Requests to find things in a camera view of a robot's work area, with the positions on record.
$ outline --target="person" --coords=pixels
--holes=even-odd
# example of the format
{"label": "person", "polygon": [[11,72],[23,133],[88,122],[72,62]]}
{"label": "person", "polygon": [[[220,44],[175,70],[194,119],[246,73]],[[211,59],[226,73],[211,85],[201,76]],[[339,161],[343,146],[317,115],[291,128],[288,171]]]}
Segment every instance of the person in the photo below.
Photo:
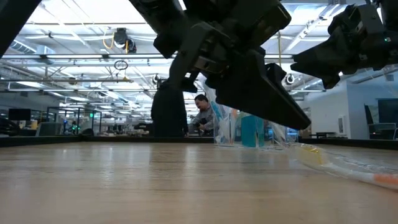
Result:
{"label": "person", "polygon": [[183,91],[172,88],[168,80],[156,91],[150,116],[155,137],[182,138],[188,134]]}
{"label": "person", "polygon": [[199,129],[202,136],[212,137],[214,135],[214,113],[210,106],[208,98],[199,94],[195,97],[195,104],[199,109],[199,113],[190,124],[190,132]]}

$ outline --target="white wall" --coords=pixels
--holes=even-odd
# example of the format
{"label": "white wall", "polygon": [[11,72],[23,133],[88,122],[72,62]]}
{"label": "white wall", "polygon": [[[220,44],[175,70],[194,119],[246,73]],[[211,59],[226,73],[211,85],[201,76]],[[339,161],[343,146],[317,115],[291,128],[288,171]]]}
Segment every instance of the white wall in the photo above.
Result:
{"label": "white wall", "polygon": [[59,98],[29,93],[23,97],[19,93],[0,93],[0,108],[28,108],[46,111],[49,106],[59,106]]}
{"label": "white wall", "polygon": [[310,93],[300,102],[301,108],[310,108],[312,134],[317,132],[338,133],[338,118],[346,116],[346,135],[350,138],[348,119],[347,84],[341,82],[324,93]]}
{"label": "white wall", "polygon": [[364,105],[377,106],[379,99],[398,98],[398,86],[395,83],[368,81],[361,84],[349,84],[348,106],[352,139],[369,139]]}

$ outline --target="wooden table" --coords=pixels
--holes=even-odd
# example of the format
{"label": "wooden table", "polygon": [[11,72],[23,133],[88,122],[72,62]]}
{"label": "wooden table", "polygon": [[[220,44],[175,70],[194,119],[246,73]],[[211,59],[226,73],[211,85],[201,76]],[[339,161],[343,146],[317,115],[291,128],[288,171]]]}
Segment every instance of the wooden table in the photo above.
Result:
{"label": "wooden table", "polygon": [[397,192],[281,152],[98,142],[0,149],[4,224],[387,224],[397,211]]}

